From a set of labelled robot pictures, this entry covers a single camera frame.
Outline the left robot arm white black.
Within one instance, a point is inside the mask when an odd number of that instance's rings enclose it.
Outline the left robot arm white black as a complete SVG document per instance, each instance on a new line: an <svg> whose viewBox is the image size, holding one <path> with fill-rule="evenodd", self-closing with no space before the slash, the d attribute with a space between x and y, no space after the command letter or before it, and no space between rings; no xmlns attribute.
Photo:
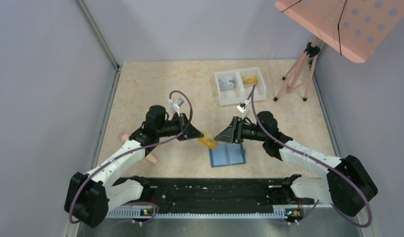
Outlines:
<svg viewBox="0 0 404 237"><path fill-rule="evenodd" d="M121 176L157 146L160 138L185 141L202 138L184 113L166 118L166 108L151 106L142 125L134 131L121 148L99 166L70 179L64 210L72 224L82 222L91 228L102 223L107 214L123 204L140 199L144 185L135 179L120 182Z"/></svg>

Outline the teal card holder wallet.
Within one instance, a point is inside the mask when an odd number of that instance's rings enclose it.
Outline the teal card holder wallet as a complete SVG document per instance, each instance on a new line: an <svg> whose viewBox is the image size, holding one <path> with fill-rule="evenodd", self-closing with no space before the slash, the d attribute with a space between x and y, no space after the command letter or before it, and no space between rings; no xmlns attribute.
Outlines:
<svg viewBox="0 0 404 237"><path fill-rule="evenodd" d="M217 145L209 149L212 168L246 164L246 151L243 144Z"/></svg>

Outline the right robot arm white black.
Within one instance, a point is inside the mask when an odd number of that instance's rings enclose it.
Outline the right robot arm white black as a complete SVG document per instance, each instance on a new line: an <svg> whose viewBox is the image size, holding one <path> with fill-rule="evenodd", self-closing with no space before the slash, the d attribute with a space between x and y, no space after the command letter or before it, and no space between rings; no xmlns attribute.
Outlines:
<svg viewBox="0 0 404 237"><path fill-rule="evenodd" d="M245 140L262 142L269 156L317 175L316 178L292 175L285 184L292 196L329 203L346 216L354 217L363 208L369 209L369 202L378 194L358 158L329 156L300 144L279 130L277 120L268 111L259 112L256 123L233 117L214 140L236 144Z"/></svg>

